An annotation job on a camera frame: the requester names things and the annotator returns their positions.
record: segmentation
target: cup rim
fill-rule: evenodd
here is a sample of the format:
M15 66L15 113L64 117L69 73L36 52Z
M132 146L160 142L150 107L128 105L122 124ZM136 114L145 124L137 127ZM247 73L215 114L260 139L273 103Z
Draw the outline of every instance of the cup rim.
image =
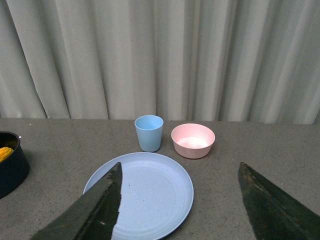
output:
M159 127L152 128L152 129L144 129L144 128L138 127L138 126L137 126L137 121L138 121L139 119L145 118L145 117L156 117L156 118L158 118L158 119L161 120L161 125L160 125ZM140 130L143 130L143 131L153 131L153 130L157 130L157 129L161 128L163 125L164 125L164 120L163 120L161 117L159 117L159 116L157 116L157 115L152 115L152 114L140 116L140 117L138 117L138 118L134 121L134 126L135 126L137 129L140 129Z

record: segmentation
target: pink bowl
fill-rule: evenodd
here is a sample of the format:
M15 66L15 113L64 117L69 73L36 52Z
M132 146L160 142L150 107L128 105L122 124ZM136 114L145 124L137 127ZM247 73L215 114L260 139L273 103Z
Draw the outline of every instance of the pink bowl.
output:
M216 136L211 129L196 123L186 123L171 132L175 150L187 159L200 159L207 155Z

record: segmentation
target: tableware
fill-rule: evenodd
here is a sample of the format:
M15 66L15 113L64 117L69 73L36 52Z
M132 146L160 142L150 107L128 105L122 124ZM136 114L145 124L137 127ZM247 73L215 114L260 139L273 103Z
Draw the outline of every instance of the tableware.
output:
M186 123L175 127L171 138L178 154L188 159L200 159L209 153L216 136L206 126Z
M13 132L0 131L0 148L13 152L0 162L0 199L15 190L27 177L30 166L20 146L20 138Z
M155 152L160 148L164 121L155 115L138 117L135 122L140 148L144 152Z
M122 199L112 240L158 240L173 232L187 217L194 199L186 170L164 155L129 153L95 171L83 193L117 162L122 165Z

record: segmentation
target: blue plate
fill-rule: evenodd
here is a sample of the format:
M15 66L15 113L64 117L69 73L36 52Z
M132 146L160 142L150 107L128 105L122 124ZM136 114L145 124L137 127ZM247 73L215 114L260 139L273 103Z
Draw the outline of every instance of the blue plate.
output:
M117 162L122 165L121 203L112 240L158 240L173 232L187 217L194 200L186 170L164 155L130 153L102 165L83 193Z

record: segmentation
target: bowl rim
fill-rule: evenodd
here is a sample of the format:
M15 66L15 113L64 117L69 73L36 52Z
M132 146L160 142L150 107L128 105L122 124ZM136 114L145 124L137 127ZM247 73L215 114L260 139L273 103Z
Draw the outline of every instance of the bowl rim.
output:
M210 132L211 132L212 135L213 135L213 141L210 141L210 144L208 144L208 145L205 146L205 147L185 147L185 146L180 145L180 144L177 143L177 141L175 141L175 139L173 138L173 132L174 132L177 128L179 128L179 127L181 127L181 126L184 126L184 125L198 125L198 126L203 127L204 129L210 130ZM180 147L182 147L182 148L192 149L192 150L200 150L200 149L205 149L205 148L211 147L211 146L214 144L214 142L216 141L216 135L215 135L214 131L212 131L209 127L204 126L204 125L202 125L202 124L198 124L198 123L183 123L183 124L180 124L180 125L176 126L176 127L171 131L171 139L172 139L172 141L173 141L175 144L177 144L178 146L180 146Z

